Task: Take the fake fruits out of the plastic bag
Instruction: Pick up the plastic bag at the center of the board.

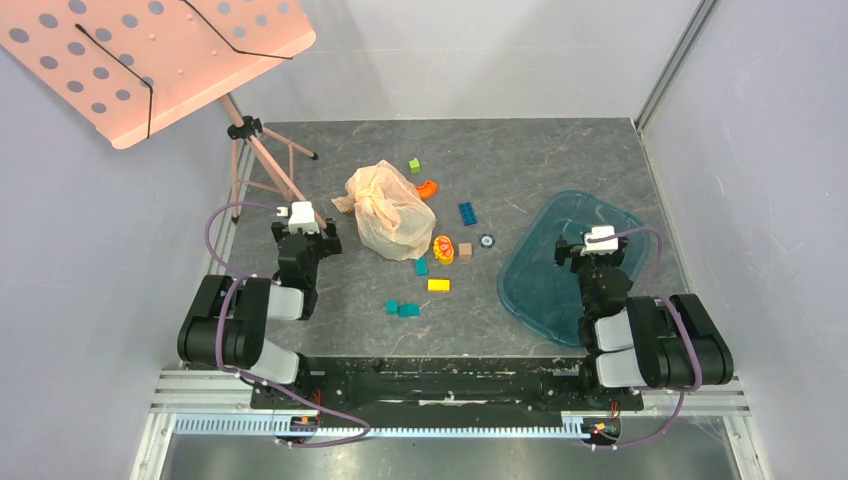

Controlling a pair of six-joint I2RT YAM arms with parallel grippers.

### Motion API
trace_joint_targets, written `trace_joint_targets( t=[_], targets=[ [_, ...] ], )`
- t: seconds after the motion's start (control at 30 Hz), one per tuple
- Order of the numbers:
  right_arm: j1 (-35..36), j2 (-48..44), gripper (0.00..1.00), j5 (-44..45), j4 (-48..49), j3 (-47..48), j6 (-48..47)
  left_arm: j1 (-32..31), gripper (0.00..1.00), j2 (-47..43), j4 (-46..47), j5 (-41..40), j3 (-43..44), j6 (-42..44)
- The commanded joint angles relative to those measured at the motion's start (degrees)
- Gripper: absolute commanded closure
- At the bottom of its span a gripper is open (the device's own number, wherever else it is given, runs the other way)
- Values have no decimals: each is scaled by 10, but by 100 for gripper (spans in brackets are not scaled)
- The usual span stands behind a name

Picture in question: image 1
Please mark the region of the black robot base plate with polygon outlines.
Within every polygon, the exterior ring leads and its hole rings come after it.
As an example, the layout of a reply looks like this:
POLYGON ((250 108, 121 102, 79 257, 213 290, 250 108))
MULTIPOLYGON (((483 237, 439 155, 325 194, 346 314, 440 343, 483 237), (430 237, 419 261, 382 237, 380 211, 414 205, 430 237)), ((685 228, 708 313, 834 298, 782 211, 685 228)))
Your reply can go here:
POLYGON ((590 385, 576 357, 312 356, 288 389, 351 414, 378 403, 532 406, 541 410, 640 411, 641 395, 590 385))

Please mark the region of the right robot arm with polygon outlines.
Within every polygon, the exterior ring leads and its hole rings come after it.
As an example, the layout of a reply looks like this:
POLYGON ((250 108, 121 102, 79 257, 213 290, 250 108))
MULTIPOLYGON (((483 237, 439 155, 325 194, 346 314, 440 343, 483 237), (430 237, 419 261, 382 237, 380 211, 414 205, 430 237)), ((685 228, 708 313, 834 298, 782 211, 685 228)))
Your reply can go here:
POLYGON ((611 247, 559 238, 555 263, 577 277, 582 302, 578 338, 588 355, 579 369, 577 392, 591 408, 602 408, 618 391, 693 391, 724 385, 734 360, 700 298, 635 296, 621 269, 626 238, 611 247))

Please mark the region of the translucent orange plastic bag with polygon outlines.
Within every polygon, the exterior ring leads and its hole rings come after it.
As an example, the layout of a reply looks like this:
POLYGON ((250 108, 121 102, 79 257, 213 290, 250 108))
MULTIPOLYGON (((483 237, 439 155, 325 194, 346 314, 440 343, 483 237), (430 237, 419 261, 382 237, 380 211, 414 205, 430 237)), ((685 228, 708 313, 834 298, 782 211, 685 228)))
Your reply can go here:
POLYGON ((436 215, 416 187, 386 160, 357 169, 332 200, 355 217, 362 244, 388 260, 416 260, 431 246, 436 215))

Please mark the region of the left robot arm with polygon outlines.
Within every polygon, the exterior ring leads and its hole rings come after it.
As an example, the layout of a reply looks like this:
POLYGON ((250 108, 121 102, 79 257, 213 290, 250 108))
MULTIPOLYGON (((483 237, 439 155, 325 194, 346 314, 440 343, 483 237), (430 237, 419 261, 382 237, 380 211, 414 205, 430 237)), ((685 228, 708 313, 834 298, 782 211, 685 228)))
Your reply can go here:
POLYGON ((307 361, 266 338, 270 321, 306 321, 315 309, 319 262, 342 252, 336 225, 329 220, 315 233, 295 232, 282 222, 271 226, 277 241, 278 270, 271 278, 243 282, 227 275, 205 276, 177 337, 177 353, 189 364, 217 365, 216 343, 226 367, 276 383, 290 407, 306 405, 314 381, 307 361))

